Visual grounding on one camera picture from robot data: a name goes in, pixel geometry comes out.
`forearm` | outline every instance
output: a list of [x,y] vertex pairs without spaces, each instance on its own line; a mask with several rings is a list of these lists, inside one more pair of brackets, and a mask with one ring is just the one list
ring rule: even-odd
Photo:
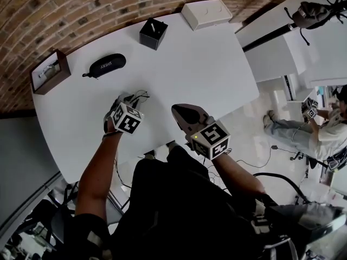
[[[106,202],[120,137],[121,133],[104,138],[85,169],[79,183],[76,215],[88,212],[90,207],[86,206],[86,204],[89,204],[91,201]],[[104,208],[98,211],[101,211],[101,213],[94,214],[103,217],[106,215]]]
[[309,124],[311,125],[311,128],[313,130],[313,134],[318,136],[319,126],[316,121],[314,119],[310,119]]
[[317,114],[324,119],[329,119],[329,111],[328,110],[317,110]]
[[257,196],[265,193],[263,184],[228,155],[222,154],[212,163],[231,194],[237,192]]

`floor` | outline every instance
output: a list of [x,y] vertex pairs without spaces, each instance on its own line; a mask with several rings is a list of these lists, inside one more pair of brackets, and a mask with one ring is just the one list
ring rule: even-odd
[[[294,154],[281,150],[272,150],[271,158],[269,159],[270,146],[272,145],[278,145],[279,148],[294,151],[264,134],[262,117],[269,109],[277,110],[279,118],[282,119],[300,120],[302,118],[300,115],[300,105],[296,103],[287,104],[283,90],[261,92],[256,100],[221,119],[231,134],[230,148],[232,148],[232,152],[230,156],[234,160],[243,160],[259,167],[268,161],[268,164],[263,168],[251,167],[243,162],[239,164],[252,174],[260,171],[280,173],[299,185],[305,175],[305,160],[290,161],[290,157]],[[198,157],[191,151],[189,153],[200,162],[203,162],[203,157]],[[160,147],[157,150],[157,159],[166,161],[167,154],[168,149],[165,146]],[[132,174],[139,160],[141,158],[135,158],[118,166],[119,175],[126,185],[131,185]],[[224,184],[218,177],[214,166],[211,166],[212,163],[206,160],[205,165],[206,167],[210,166],[211,181],[224,188]],[[266,192],[278,204],[290,204],[293,202],[295,191],[282,179],[265,176],[260,176],[259,179],[264,184]],[[130,190],[121,185],[116,172],[113,174],[111,191],[115,194],[121,205],[127,201],[130,195]]]

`sleeve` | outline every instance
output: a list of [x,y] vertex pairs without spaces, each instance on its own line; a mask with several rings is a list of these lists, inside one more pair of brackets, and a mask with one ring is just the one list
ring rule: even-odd
[[319,129],[318,141],[338,141],[346,138],[347,130],[345,124],[338,124],[336,126]]
[[333,117],[334,115],[336,115],[336,113],[339,112],[339,111],[340,111],[340,109],[335,109],[335,110],[329,111],[328,114],[327,114],[329,120],[331,120],[332,117]]
[[64,251],[67,259],[112,259],[108,249],[110,233],[106,222],[93,214],[72,218],[64,233]]

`cable on floor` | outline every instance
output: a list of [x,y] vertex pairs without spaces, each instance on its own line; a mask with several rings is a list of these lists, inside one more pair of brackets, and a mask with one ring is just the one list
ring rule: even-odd
[[254,174],[253,176],[254,177],[257,177],[257,176],[271,176],[271,177],[278,177],[278,178],[281,178],[283,180],[286,180],[294,188],[294,190],[303,199],[303,201],[305,203],[310,203],[310,201],[304,195],[304,193],[300,190],[300,188],[292,180],[290,180],[288,177],[286,177],[286,176],[284,176],[282,174],[271,173],[271,172],[259,172],[259,173]]

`fiducial marker cube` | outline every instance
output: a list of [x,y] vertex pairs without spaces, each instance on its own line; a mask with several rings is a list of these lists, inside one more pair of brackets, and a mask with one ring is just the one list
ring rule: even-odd
[[219,120],[191,136],[195,152],[213,160],[228,149],[230,134]]
[[133,134],[143,121],[144,114],[121,102],[118,108],[111,113],[111,118],[116,130]]

